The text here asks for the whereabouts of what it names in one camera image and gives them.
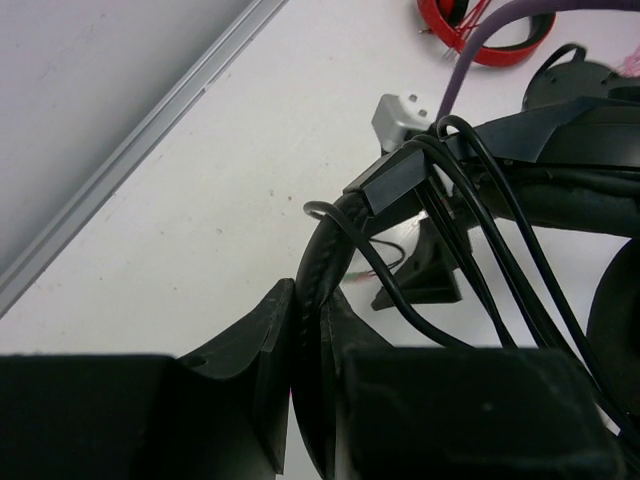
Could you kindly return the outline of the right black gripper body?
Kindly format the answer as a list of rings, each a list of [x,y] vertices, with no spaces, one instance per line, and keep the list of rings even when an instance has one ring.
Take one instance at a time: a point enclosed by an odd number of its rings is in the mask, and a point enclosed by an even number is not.
[[[625,78],[605,64],[586,58],[587,49],[567,43],[539,67],[525,89],[522,110],[561,103],[577,97],[625,98]]]

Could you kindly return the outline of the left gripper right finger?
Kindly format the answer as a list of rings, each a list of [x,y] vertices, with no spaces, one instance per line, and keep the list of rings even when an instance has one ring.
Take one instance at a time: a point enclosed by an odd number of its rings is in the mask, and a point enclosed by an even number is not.
[[[555,350],[395,347],[321,311],[326,479],[622,479],[585,377]]]

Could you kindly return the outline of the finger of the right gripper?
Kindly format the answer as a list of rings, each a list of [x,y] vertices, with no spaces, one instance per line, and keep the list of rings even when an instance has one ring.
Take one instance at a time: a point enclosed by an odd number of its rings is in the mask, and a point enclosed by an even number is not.
[[[422,219],[414,251],[394,273],[405,299],[414,305],[456,303],[462,299],[458,268],[430,218]]]

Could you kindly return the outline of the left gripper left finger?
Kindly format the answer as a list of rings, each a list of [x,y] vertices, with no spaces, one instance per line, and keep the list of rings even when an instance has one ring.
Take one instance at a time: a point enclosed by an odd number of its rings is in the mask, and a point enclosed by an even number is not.
[[[283,472],[294,283],[189,354],[5,355],[5,479],[273,479]]]

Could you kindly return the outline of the black headset with cable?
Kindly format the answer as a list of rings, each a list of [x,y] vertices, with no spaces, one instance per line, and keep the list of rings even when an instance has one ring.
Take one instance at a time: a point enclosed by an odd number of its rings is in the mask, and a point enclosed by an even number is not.
[[[534,233],[535,226],[632,237],[639,216],[639,105],[614,93],[578,97],[527,109],[473,127],[441,117],[353,181],[334,203],[309,202],[318,226],[301,260],[296,290],[300,311],[296,354],[301,372],[296,398],[308,398],[320,367],[320,311],[342,280],[355,252],[367,259],[401,315],[438,345],[461,341],[421,317],[363,230],[383,219],[404,221],[418,199],[433,205],[440,236],[467,276],[504,344],[511,339],[472,256],[462,246],[435,181],[448,176],[482,228],[536,342],[576,347],[594,384],[599,406],[637,445],[631,409],[597,359]]]

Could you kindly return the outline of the pink headphones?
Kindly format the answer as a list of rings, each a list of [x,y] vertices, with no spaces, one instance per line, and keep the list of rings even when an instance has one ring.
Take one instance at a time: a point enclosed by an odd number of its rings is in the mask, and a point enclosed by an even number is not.
[[[640,47],[637,47],[632,53],[628,54],[619,66],[616,68],[619,75],[623,77],[639,77],[640,76]]]

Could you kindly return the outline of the aluminium table frame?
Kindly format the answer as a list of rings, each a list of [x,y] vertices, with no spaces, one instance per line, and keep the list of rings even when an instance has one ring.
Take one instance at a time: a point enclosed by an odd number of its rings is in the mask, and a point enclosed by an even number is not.
[[[281,10],[1,5],[1,307],[10,309]]]

